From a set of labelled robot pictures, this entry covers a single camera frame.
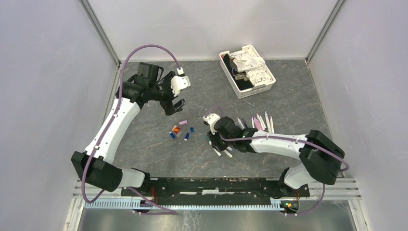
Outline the pink highlighter cap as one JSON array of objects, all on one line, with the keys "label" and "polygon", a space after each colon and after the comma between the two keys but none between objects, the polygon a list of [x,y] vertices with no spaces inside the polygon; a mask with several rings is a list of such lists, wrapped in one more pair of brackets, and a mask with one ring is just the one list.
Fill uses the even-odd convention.
[{"label": "pink highlighter cap", "polygon": [[187,124],[188,124],[187,120],[182,120],[182,121],[179,122],[179,125],[181,125],[181,126],[184,126],[184,125],[187,125]]}]

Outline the clear pen cap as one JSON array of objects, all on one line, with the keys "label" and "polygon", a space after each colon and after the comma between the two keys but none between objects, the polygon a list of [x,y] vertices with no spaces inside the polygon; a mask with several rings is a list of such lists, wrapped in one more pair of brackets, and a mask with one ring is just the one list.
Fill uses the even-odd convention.
[{"label": "clear pen cap", "polygon": [[184,131],[181,130],[181,131],[176,135],[176,137],[177,137],[177,138],[181,137],[181,135],[182,135],[183,133],[184,133]]}]

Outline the pink highlighter pen body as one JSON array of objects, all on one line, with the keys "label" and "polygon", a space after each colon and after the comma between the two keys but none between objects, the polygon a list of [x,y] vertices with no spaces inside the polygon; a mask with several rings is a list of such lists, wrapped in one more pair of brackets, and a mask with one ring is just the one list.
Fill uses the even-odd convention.
[{"label": "pink highlighter pen body", "polygon": [[260,130],[260,131],[263,131],[263,130],[264,130],[263,127],[262,127],[262,125],[261,125],[261,123],[260,123],[260,121],[259,121],[256,117],[253,117],[253,121],[254,121],[255,127],[256,127],[258,130]]}]

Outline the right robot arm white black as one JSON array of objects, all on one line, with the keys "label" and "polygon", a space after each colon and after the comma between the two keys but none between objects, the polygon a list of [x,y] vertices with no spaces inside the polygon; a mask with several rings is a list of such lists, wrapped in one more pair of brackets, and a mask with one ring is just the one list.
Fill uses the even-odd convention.
[{"label": "right robot arm white black", "polygon": [[278,183],[283,196],[291,196],[303,185],[318,181],[334,185],[340,172],[347,171],[344,151],[318,130],[306,135],[269,133],[256,128],[241,128],[229,117],[211,113],[203,117],[210,130],[207,134],[212,147],[225,151],[232,147],[242,153],[271,153],[300,161],[285,170]]}]

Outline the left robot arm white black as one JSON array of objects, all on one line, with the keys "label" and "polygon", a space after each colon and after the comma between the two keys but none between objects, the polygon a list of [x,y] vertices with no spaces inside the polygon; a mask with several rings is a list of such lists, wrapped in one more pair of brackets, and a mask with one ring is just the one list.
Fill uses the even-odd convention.
[{"label": "left robot arm white black", "polygon": [[71,157],[83,184],[108,192],[130,186],[139,196],[146,196],[151,191],[148,173],[115,167],[113,161],[127,128],[145,104],[159,102],[167,116],[182,111],[185,100],[176,103],[173,100],[191,85],[190,80],[182,69],[170,71],[165,76],[162,76],[163,71],[158,65],[140,63],[137,73],[122,83],[95,138],[84,151],[75,151]]}]

